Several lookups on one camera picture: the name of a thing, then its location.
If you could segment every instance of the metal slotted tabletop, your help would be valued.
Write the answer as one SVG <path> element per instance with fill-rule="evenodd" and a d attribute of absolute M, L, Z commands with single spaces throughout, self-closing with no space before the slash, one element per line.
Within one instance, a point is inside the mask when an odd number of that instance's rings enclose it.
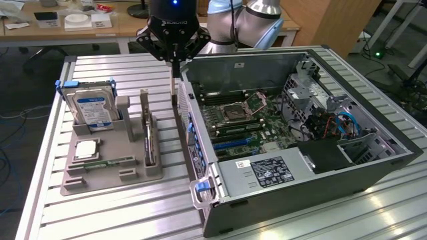
<path fill-rule="evenodd" d="M 416 145 L 427 149 L 426 128 L 331 50 L 319 46 L 312 49 Z M 331 92 L 343 94 L 340 86 L 320 74 L 320 81 Z M 130 113 L 134 116 L 142 112 L 139 89 L 150 90 L 150 108 L 159 121 L 164 178 L 71 196 L 60 195 L 74 117 L 56 94 L 16 239 L 204 239 L 174 119 L 170 76 L 164 62 L 148 54 L 83 56 L 64 63 L 63 81 L 115 79 L 118 94 L 131 97 Z M 427 239 L 426 186 L 427 153 L 364 192 L 210 240 Z"/>

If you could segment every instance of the blue cable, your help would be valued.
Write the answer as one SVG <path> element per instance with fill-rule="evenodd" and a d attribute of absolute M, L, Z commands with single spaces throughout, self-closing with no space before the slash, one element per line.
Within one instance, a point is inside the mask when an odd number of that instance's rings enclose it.
<path fill-rule="evenodd" d="M 16 198 L 13 204 L 3 212 L 0 212 L 0 217 L 1 217 L 3 214 L 5 214 L 9 211 L 9 209 L 15 206 L 16 202 L 23 198 L 23 186 L 21 186 L 19 174 L 16 172 L 16 169 L 15 169 L 11 161 L 7 158 L 0 158 L 0 159 L 8 163 L 8 166 L 11 168 L 11 172 L 16 178 L 16 181 L 17 181 L 17 198 Z"/>
<path fill-rule="evenodd" d="M 17 127 L 21 126 L 21 134 L 20 134 L 19 138 L 17 138 L 15 141 L 12 141 L 8 145 L 0 146 L 1 149 L 5 149 L 5 148 L 8 148 L 11 145 L 19 143 L 20 140 L 23 140 L 24 135 L 25 135 L 25 126 L 21 125 L 21 124 L 19 124 L 19 123 L 5 122 L 5 121 L 1 121 L 1 120 L 0 120 L 0 124 L 9 125 L 9 126 L 17 126 Z"/>
<path fill-rule="evenodd" d="M 356 130 L 358 130 L 358 136 L 359 136 L 360 133 L 362 133 L 362 129 L 360 129 L 360 126 L 359 126 L 359 124 L 358 124 L 358 121 L 356 121 L 356 118 L 354 117 L 354 115 L 351 115 L 348 112 L 344 112 L 344 111 L 342 111 L 342 112 L 338 113 L 338 115 L 336 115 L 335 121 L 336 121 L 336 124 L 338 124 L 338 129 L 339 129 L 339 131 L 340 131 L 343 134 L 347 134 L 344 128 L 342 127 L 339 116 L 347 116 L 347 117 L 351 119 L 352 124 L 355 125 L 355 128 L 356 128 Z"/>

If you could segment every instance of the white box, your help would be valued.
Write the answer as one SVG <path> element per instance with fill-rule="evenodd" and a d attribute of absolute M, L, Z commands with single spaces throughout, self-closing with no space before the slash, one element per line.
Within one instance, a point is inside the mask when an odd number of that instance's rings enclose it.
<path fill-rule="evenodd" d="M 114 26 L 110 14 L 92 14 L 91 21 L 94 29 L 104 29 Z"/>
<path fill-rule="evenodd" d="M 33 15 L 39 28 L 59 28 L 62 26 L 60 17 L 56 12 L 35 12 Z"/>
<path fill-rule="evenodd" d="M 64 30 L 66 32 L 71 31 L 83 31 L 83 30 L 92 30 L 92 24 L 91 21 L 84 22 L 83 24 L 79 25 L 72 25 L 68 22 L 64 22 Z"/>
<path fill-rule="evenodd" d="M 363 49 L 363 47 L 366 46 L 366 44 L 367 44 L 367 42 L 370 41 L 370 39 L 371 39 L 371 35 L 370 34 L 367 34 L 364 31 L 360 33 L 360 35 L 359 35 L 359 39 L 358 39 L 358 41 L 356 41 L 356 43 L 355 43 L 355 45 L 354 45 L 354 48 L 352 48 L 352 50 L 351 50 L 351 54 L 358 54 L 358 53 L 360 53 L 362 52 L 362 49 Z"/>

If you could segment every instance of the power supply label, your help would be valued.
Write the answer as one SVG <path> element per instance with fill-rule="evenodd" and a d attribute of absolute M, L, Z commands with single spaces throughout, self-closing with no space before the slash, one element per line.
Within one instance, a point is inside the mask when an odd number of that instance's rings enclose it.
<path fill-rule="evenodd" d="M 280 156 L 251 162 L 251 167 L 263 188 L 294 181 L 292 173 Z"/>

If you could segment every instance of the black cable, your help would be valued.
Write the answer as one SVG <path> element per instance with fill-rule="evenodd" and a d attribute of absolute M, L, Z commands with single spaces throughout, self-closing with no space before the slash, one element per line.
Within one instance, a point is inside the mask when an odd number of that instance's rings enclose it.
<path fill-rule="evenodd" d="M 366 36 L 366 30 L 363 29 L 363 40 L 364 40 L 364 46 L 363 46 L 363 53 L 362 53 L 362 57 L 366 58 L 367 60 L 380 64 L 380 68 L 370 71 L 368 73 L 366 73 L 363 76 L 367 77 L 370 74 L 380 71 L 380 70 L 384 70 L 386 69 L 386 65 L 380 62 L 380 61 L 376 61 L 375 59 L 371 59 L 371 48 L 370 48 L 370 45 L 368 45 L 368 41 L 367 41 L 367 36 Z"/>
<path fill-rule="evenodd" d="M 295 128 L 295 127 L 292 127 L 292 126 L 290 126 L 290 125 L 288 125 L 287 127 L 288 127 L 290 129 L 294 129 L 295 131 L 300 132 L 302 134 L 307 135 L 308 137 L 311 137 L 311 134 L 310 134 L 310 133 L 299 130 L 298 128 Z"/>
<path fill-rule="evenodd" d="M 0 211 L 0 217 L 1 217 L 7 212 L 9 212 L 9 210 L 16 211 L 16 210 L 19 209 L 19 208 L 12 208 L 12 207 L 17 204 L 17 201 L 23 199 L 23 186 L 21 186 L 21 182 L 20 182 L 20 178 L 19 178 L 17 171 L 16 171 L 16 169 L 15 169 L 15 166 L 13 166 L 12 163 L 11 163 L 11 160 L 9 160 L 9 158 L 8 158 L 8 155 L 7 155 L 5 151 L 3 150 L 3 148 L 0 148 L 0 152 L 3 153 L 4 160 L 5 160 L 7 164 L 8 164 L 8 173 L 9 173 L 9 174 L 11 174 L 11 173 L 13 174 L 13 176 L 15 176 L 15 178 L 16 178 L 16 182 L 17 182 L 17 197 L 16 197 L 13 203 L 11 204 L 11 206 L 9 206 L 7 209 L 3 209 L 3 210 Z M 9 178 L 9 175 L 7 176 L 7 179 L 5 179 L 4 182 L 1 183 L 0 187 L 4 185 L 4 183 L 5 183 L 7 180 L 8 180 L 8 178 Z"/>
<path fill-rule="evenodd" d="M 419 83 L 420 83 L 420 86 L 422 86 L 424 89 L 427 89 L 427 86 L 426 86 L 426 83 L 424 83 L 424 82 L 422 82 L 422 81 L 418 80 L 418 79 L 416 79 L 414 82 L 415 82 L 415 83 L 419 82 Z"/>
<path fill-rule="evenodd" d="M 9 164 L 9 158 L 8 158 L 8 155 L 5 153 L 5 151 L 0 148 L 0 152 L 3 153 L 3 156 L 4 156 L 4 159 L 5 159 L 5 164 L 8 166 L 7 168 L 7 174 L 5 174 L 5 178 L 4 180 L 0 182 L 0 188 L 1 186 L 7 183 L 8 179 L 9 179 L 9 176 L 11 176 L 11 164 Z"/>
<path fill-rule="evenodd" d="M 9 48 L 7 47 L 7 48 L 5 48 L 5 51 L 4 51 L 4 52 L 0 52 L 0 58 L 3 57 L 3 55 L 5 55 L 5 54 L 8 53 L 8 51 L 9 51 Z"/>
<path fill-rule="evenodd" d="M 24 121 L 21 122 L 20 126 L 17 127 L 17 129 L 0 141 L 0 145 L 21 130 L 21 128 L 25 125 L 27 122 L 27 112 L 21 111 L 21 113 L 24 113 Z"/>
<path fill-rule="evenodd" d="M 3 164 L 3 166 L 1 166 L 1 168 L 0 168 L 0 172 L 1 172 L 3 169 L 5 169 L 8 163 L 7 163 L 7 161 L 5 161 L 3 158 L 0 158 L 0 161 L 1 161 L 1 164 Z"/>
<path fill-rule="evenodd" d="M 386 48 L 386 45 L 387 45 L 387 41 L 388 39 L 391 38 L 391 36 L 394 35 L 394 32 L 396 31 L 396 29 L 402 26 L 402 24 L 404 23 L 410 13 L 414 11 L 414 9 L 416 8 L 416 6 L 420 4 L 420 1 L 422 0 L 418 0 L 418 3 L 415 4 L 415 6 L 411 8 L 411 10 L 407 12 L 404 18 L 403 18 L 403 21 L 400 22 L 400 24 L 391 30 L 391 33 L 388 35 L 388 37 L 386 38 L 384 40 L 384 45 L 383 45 L 383 48 L 386 49 L 386 53 L 390 54 L 391 56 L 395 55 L 395 52 L 391 50 L 391 48 Z"/>
<path fill-rule="evenodd" d="M 235 6 L 234 6 L 234 0 L 230 0 L 231 4 L 231 28 L 232 28 L 232 40 L 235 49 L 239 49 L 239 36 L 238 36 L 238 28 L 236 28 L 236 21 L 235 21 Z"/>
<path fill-rule="evenodd" d="M 304 127 L 304 124 L 302 124 L 302 125 L 299 126 L 299 130 L 304 133 L 303 127 Z M 303 140 L 303 141 L 306 140 L 306 135 L 304 135 L 304 134 L 302 135 L 302 140 Z"/>

